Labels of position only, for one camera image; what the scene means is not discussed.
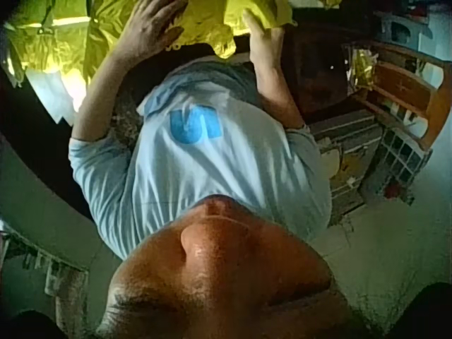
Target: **man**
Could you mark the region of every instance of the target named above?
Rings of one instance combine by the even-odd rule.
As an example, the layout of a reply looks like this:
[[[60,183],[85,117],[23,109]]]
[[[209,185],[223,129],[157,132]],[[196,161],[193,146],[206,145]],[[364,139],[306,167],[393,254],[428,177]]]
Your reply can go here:
[[[123,77],[178,38],[182,29],[167,26],[185,1],[137,4],[74,124],[74,178],[125,260],[97,334],[314,337],[350,311],[303,242],[326,227],[331,197],[280,69],[283,30],[264,30],[246,11],[256,75],[192,64],[141,105],[133,155],[109,132]]]

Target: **t-shirt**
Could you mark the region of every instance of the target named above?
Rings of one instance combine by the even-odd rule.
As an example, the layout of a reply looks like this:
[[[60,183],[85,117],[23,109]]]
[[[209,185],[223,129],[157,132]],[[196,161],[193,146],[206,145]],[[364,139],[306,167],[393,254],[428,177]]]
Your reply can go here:
[[[329,182],[308,128],[284,130],[261,108],[252,72],[193,64],[138,108],[133,153],[110,131],[70,140],[73,177],[101,238],[125,259],[202,199],[228,196],[304,240],[326,228]]]

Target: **blue letter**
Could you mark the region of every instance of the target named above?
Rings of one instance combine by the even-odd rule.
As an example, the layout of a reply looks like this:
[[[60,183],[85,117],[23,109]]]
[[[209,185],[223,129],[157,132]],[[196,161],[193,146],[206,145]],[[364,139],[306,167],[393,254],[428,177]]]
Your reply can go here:
[[[219,138],[222,135],[220,120],[212,107],[196,105],[190,109],[186,123],[181,110],[170,113],[171,133],[180,143],[193,144],[200,141],[203,135],[201,117],[207,128],[209,139]]]

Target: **wrist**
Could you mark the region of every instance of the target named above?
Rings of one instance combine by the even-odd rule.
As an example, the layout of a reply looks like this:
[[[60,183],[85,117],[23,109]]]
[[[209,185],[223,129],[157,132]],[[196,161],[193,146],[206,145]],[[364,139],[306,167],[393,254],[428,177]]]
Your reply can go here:
[[[138,64],[138,62],[135,62],[130,57],[118,53],[115,49],[108,54],[107,58],[115,68],[125,70],[125,72],[130,71],[136,64]]]
[[[257,86],[259,90],[265,90],[277,86],[284,81],[284,74],[280,67],[254,68],[256,72]]]
[[[284,77],[283,71],[279,66],[254,66],[258,80],[275,80]]]

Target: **eye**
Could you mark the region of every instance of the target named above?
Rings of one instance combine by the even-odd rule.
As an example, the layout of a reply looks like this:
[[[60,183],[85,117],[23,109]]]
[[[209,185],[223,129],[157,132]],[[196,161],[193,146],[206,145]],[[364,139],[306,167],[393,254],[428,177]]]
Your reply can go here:
[[[126,296],[122,294],[116,294],[114,296],[115,303],[111,308],[119,311],[127,311],[133,313],[141,312],[175,312],[176,310],[156,298],[143,296]]]
[[[274,298],[272,298],[271,301],[269,301],[269,303],[267,303],[267,306],[277,307],[279,305],[286,304],[289,302],[298,302],[299,300],[313,297],[318,293],[322,293],[323,291],[330,289],[331,285],[332,282],[328,281],[326,284],[318,284],[315,286],[311,286],[310,288],[299,287],[292,294],[275,296]]]

